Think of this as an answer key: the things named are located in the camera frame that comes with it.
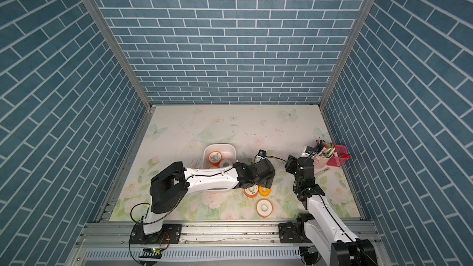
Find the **yellow orange tape roll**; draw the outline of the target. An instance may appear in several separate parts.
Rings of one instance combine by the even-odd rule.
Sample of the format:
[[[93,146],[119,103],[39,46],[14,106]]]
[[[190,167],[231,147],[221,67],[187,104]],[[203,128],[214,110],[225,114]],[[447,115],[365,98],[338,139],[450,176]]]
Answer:
[[[268,197],[271,193],[271,189],[265,187],[259,187],[258,191],[262,197]]]

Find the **orange white tape roll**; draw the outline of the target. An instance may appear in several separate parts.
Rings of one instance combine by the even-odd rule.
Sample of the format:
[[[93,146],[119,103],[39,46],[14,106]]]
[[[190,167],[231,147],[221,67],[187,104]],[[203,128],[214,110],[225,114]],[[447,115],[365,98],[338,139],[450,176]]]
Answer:
[[[252,187],[249,187],[247,189],[244,189],[244,194],[248,197],[248,198],[255,198],[258,196],[259,194],[259,187],[257,185],[254,185]]]

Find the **pink pen cup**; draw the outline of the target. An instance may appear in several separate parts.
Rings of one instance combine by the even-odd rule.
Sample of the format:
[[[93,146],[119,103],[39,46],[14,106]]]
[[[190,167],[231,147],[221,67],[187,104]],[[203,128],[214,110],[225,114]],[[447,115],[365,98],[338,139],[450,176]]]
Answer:
[[[317,140],[315,145],[315,155],[312,157],[314,160],[314,168],[322,169],[326,166],[329,159],[335,152],[335,146],[327,143],[325,140]]]

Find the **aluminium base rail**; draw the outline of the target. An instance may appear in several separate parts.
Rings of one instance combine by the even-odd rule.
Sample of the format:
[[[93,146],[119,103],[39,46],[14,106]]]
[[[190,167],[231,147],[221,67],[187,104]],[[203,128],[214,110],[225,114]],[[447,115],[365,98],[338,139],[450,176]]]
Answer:
[[[181,224],[182,233],[177,245],[184,246],[312,246],[311,243],[281,244],[278,224],[286,220],[273,221],[167,221],[165,224]],[[126,248],[133,229],[130,222],[87,223],[75,248]]]

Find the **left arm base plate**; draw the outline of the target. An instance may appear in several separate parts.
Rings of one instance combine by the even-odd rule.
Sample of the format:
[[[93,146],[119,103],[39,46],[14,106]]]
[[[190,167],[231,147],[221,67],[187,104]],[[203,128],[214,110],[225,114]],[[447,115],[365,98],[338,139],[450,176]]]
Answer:
[[[164,224],[157,233],[146,234],[142,224],[135,224],[129,237],[130,245],[177,245],[182,233],[181,224]]]

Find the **white storage box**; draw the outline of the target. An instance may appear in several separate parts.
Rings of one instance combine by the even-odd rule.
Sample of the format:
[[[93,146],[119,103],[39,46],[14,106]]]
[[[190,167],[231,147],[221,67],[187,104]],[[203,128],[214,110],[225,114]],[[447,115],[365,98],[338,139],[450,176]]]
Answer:
[[[203,153],[204,169],[230,167],[236,161],[236,149],[230,144],[212,144],[207,146]]]

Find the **large orange tape roll front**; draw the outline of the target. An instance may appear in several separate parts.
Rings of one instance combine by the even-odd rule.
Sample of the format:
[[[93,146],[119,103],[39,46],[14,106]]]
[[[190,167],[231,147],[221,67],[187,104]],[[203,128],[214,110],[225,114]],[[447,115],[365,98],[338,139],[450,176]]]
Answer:
[[[267,218],[272,214],[273,205],[268,199],[261,199],[256,204],[256,212],[260,217]]]

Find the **green circuit board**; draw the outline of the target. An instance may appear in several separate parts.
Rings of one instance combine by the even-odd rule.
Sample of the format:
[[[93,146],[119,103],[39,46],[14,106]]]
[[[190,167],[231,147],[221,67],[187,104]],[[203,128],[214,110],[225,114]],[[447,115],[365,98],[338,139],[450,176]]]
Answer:
[[[144,259],[161,259],[163,251],[158,248],[144,248],[139,255],[140,260]]]

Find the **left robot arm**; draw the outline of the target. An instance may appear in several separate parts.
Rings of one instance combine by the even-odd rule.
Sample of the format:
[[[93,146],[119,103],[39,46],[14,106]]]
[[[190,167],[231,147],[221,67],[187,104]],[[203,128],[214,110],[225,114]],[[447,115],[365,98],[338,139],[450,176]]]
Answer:
[[[187,193],[247,189],[254,185],[271,188],[274,176],[275,168],[265,158],[250,165],[235,162],[218,169],[191,169],[181,161],[175,162],[150,181],[151,203],[142,221],[144,234],[161,232],[165,217]]]

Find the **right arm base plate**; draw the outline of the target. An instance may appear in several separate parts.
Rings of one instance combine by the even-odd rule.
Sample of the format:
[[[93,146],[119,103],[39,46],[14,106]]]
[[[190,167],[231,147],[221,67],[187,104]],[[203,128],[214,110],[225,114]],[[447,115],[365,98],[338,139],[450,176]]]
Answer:
[[[294,222],[279,223],[278,236],[281,244],[309,242]]]

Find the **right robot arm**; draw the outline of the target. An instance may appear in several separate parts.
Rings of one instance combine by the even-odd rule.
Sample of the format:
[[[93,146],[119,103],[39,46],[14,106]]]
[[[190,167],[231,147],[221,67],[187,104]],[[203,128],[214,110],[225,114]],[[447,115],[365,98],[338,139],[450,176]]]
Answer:
[[[315,183],[313,159],[290,155],[285,171],[294,176],[293,192],[307,210],[296,219],[298,237],[312,242],[328,266],[378,265],[371,241],[362,240],[345,225]]]

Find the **magenta plastic basket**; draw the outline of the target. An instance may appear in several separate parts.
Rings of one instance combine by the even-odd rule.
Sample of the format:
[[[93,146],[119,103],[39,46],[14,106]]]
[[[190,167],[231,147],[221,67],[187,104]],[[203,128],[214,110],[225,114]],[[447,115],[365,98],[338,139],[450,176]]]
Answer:
[[[333,156],[328,160],[327,165],[333,167],[341,167],[351,156],[343,145],[335,145]]]

